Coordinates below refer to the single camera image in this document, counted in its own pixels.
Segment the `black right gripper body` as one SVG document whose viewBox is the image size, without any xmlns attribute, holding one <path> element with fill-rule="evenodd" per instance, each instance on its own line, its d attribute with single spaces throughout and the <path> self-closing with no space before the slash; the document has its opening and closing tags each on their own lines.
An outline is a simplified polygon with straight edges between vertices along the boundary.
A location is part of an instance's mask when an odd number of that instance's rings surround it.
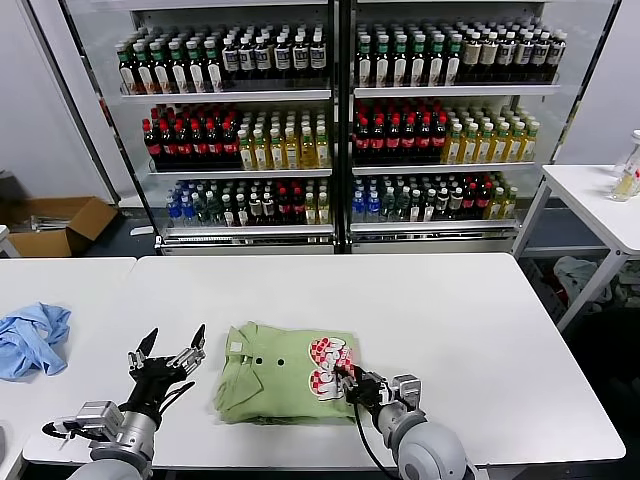
<svg viewBox="0 0 640 480">
<path fill-rule="evenodd" d="M 371 373 L 375 376 L 375 381 L 356 383 L 353 397 L 345 398 L 347 403 L 360 405 L 365 409 L 376 409 L 380 408 L 388 400 L 387 380 L 378 373 Z"/>
</svg>

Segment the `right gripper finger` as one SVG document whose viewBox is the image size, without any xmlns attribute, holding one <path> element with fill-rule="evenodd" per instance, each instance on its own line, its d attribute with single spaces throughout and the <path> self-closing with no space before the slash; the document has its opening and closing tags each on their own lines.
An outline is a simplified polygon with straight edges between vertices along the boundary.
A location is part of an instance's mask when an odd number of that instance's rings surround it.
<svg viewBox="0 0 640 480">
<path fill-rule="evenodd" d="M 356 388 L 356 374 L 353 369 L 336 367 L 334 369 L 338 389 L 345 398 L 352 398 Z"/>
<path fill-rule="evenodd" d="M 374 382 L 375 376 L 357 365 L 335 367 L 335 373 L 341 382 L 362 383 Z"/>
</svg>

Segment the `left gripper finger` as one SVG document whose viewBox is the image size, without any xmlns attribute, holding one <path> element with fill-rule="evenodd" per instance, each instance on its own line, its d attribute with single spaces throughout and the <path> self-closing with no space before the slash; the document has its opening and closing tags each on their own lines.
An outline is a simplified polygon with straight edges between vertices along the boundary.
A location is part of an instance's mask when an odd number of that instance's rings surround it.
<svg viewBox="0 0 640 480">
<path fill-rule="evenodd" d="M 129 371 L 142 369 L 145 361 L 150 357 L 158 334 L 158 328 L 154 328 L 139 343 L 134 351 L 127 353 Z"/>
<path fill-rule="evenodd" d="M 193 373 L 206 357 L 205 324 L 201 324 L 188 348 L 182 350 L 166 364 L 168 368 L 182 369 L 185 373 Z"/>
</svg>

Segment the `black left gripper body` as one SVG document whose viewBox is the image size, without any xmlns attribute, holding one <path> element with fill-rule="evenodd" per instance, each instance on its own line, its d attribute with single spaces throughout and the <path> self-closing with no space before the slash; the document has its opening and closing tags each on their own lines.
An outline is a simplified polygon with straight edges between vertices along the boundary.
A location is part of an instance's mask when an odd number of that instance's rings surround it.
<svg viewBox="0 0 640 480">
<path fill-rule="evenodd" d="M 146 416 L 161 416 L 170 405 L 195 385 L 187 382 L 172 390 L 174 384 L 184 382 L 187 373 L 166 366 L 174 356 L 148 358 L 142 369 L 130 372 L 135 382 L 127 400 L 127 411 Z"/>
</svg>

